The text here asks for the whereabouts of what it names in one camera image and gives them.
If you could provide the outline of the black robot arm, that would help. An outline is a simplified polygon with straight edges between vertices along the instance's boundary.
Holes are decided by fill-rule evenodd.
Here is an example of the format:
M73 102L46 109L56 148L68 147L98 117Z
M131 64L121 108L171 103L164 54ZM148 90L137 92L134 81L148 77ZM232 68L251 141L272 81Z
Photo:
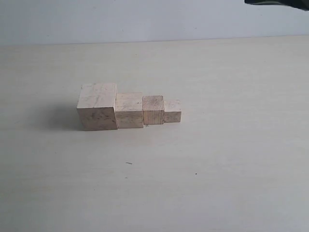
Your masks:
M279 5L303 11L309 10L309 0L245 0L244 3L250 5Z

